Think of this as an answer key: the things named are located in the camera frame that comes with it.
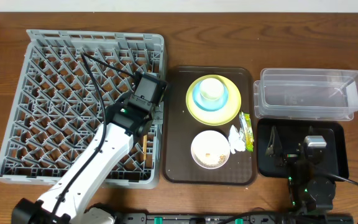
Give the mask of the wooden chopstick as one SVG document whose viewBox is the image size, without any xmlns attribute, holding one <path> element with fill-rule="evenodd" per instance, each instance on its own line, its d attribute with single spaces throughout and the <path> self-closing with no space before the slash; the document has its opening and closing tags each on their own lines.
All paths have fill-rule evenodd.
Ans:
<svg viewBox="0 0 358 224">
<path fill-rule="evenodd" d="M 145 134 L 142 139 L 142 151 L 143 151 L 143 160 L 144 162 L 147 159 L 147 135 Z"/>
</svg>

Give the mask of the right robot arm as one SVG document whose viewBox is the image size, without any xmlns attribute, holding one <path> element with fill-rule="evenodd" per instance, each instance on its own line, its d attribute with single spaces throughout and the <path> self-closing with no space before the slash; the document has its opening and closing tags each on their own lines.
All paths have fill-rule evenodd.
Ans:
<svg viewBox="0 0 358 224">
<path fill-rule="evenodd" d="M 288 188 L 293 206 L 300 213 L 324 213 L 333 209 L 336 184 L 318 173 L 317 165 L 324 157 L 326 141 L 322 136 L 306 136 L 295 152 L 282 146 L 275 126 L 265 152 L 273 158 L 275 167 L 287 172 Z"/>
</svg>

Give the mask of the white bowl with food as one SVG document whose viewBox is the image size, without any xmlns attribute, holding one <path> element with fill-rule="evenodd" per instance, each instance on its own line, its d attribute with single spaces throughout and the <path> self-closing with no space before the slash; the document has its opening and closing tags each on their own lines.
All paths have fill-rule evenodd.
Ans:
<svg viewBox="0 0 358 224">
<path fill-rule="evenodd" d="M 204 169 L 218 169 L 231 154 L 227 138 L 220 132 L 207 130 L 195 136 L 191 143 L 193 160 Z"/>
</svg>

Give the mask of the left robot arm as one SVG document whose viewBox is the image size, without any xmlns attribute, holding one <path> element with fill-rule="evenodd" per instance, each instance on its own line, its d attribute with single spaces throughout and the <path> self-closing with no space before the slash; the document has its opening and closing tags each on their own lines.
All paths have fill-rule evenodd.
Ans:
<svg viewBox="0 0 358 224">
<path fill-rule="evenodd" d="M 65 175 L 36 202 L 14 207 L 12 223 L 83 223 L 86 207 L 114 166 L 145 136 L 161 97 L 127 93 L 107 106 L 104 121 Z"/>
</svg>

